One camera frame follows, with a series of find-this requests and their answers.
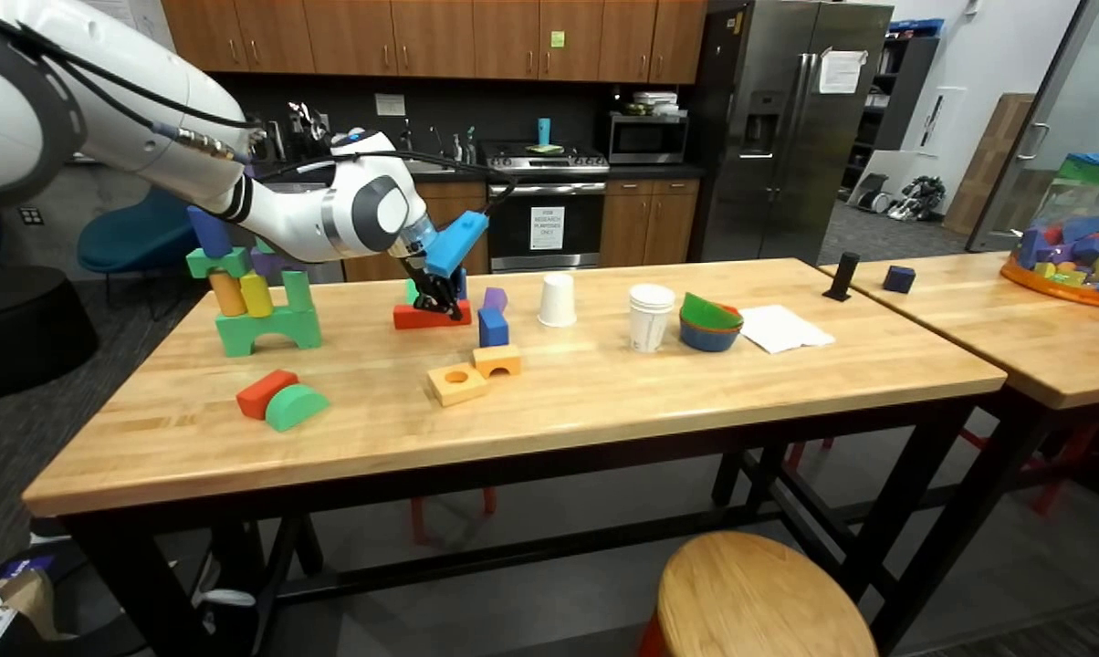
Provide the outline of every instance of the white wall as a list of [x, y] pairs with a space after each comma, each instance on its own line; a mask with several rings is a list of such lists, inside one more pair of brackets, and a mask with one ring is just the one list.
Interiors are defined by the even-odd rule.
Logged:
[[967, 0], [900, 0], [894, 19], [945, 19], [945, 28], [902, 149], [877, 149], [867, 171], [891, 174], [891, 190], [902, 190], [916, 174], [938, 174], [950, 208], [996, 98], [1041, 89], [1075, 3], [979, 0], [979, 11], [967, 19]]

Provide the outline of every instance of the wooden tabletop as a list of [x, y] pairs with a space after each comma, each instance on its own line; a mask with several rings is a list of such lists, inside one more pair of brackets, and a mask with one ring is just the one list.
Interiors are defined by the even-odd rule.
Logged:
[[891, 258], [913, 265], [910, 294], [888, 293], [891, 263], [862, 263], [854, 283], [1007, 367], [1007, 387], [1047, 407], [1099, 401], [1099, 305], [1052, 299], [1001, 276], [1006, 253]]
[[[828, 347], [694, 353], [676, 317], [657, 353], [629, 344], [629, 283], [657, 281], [720, 304], [783, 304]], [[313, 283], [324, 347], [268, 344], [224, 359], [217, 304], [199, 304], [142, 367], [92, 416], [26, 489], [38, 517], [199, 500], [297, 482], [529, 455], [624, 437], [772, 423], [989, 394], [1006, 371], [874, 299], [832, 304], [828, 276], [792, 258], [624, 265], [576, 274], [576, 326], [540, 328], [540, 274], [472, 276], [509, 293], [509, 326], [525, 367], [489, 394], [441, 407], [426, 367], [469, 362], [472, 328], [394, 333], [398, 281]], [[334, 407], [279, 433], [245, 421], [233, 394], [290, 367]]]

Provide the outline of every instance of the kitchen cabinet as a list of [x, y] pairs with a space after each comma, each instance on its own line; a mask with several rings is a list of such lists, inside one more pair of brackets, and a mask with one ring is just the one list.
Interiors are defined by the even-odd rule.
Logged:
[[319, 73], [380, 78], [394, 64], [390, 0], [312, 0], [307, 33]]
[[602, 0], [602, 52], [596, 79], [652, 79], [653, 3]]
[[657, 0], [652, 79], [694, 83], [702, 56], [704, 0]]
[[165, 0], [181, 56], [210, 73], [313, 73], [305, 0]]
[[476, 0], [312, 0], [319, 73], [472, 78]]
[[[476, 177], [430, 177], [430, 181], [417, 181], [417, 194], [426, 202], [426, 214], [435, 219], [435, 227], [447, 227], [469, 208], [486, 205], [486, 187]], [[486, 236], [472, 249], [469, 274], [486, 274]], [[345, 258], [345, 276], [386, 281], [386, 276], [407, 276], [407, 269], [390, 256], [369, 256], [369, 258]]]
[[476, 0], [472, 78], [534, 79], [545, 73], [540, 0]]
[[596, 79], [602, 70], [607, 0], [540, 0], [545, 79]]
[[687, 263], [699, 177], [610, 181], [602, 265]]

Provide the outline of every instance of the yellow block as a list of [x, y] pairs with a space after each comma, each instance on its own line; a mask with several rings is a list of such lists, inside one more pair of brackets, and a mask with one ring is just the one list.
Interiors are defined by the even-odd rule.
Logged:
[[243, 294], [251, 317], [271, 317], [271, 293], [257, 269], [243, 276]]
[[243, 283], [233, 276], [226, 276], [224, 269], [213, 269], [213, 293], [217, 293], [217, 304], [221, 304], [221, 314], [248, 314], [245, 305], [245, 294], [243, 294]]
[[430, 367], [426, 381], [441, 396], [441, 405], [459, 405], [486, 394], [486, 376], [476, 371], [469, 362], [450, 367]]

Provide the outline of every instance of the refrigerator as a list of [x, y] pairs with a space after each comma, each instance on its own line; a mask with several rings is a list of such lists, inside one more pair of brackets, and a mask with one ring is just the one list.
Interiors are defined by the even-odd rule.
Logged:
[[818, 263], [891, 8], [714, 8], [689, 89], [694, 258]]

